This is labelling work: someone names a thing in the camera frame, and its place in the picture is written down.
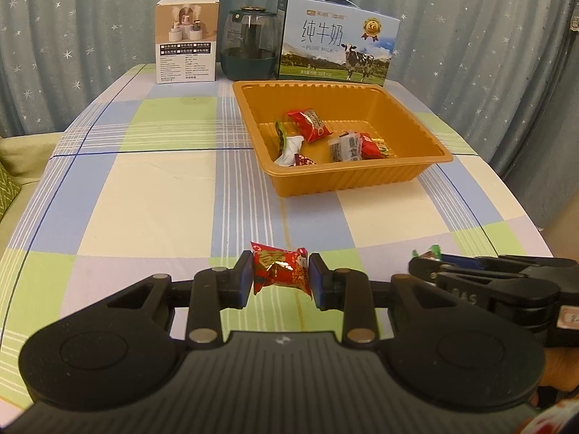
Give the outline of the person's right hand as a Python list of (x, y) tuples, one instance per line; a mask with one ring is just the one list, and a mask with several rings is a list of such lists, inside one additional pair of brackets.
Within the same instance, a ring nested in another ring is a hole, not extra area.
[(579, 349), (545, 348), (546, 366), (540, 382), (541, 387), (550, 387), (564, 393), (567, 399), (578, 399)]

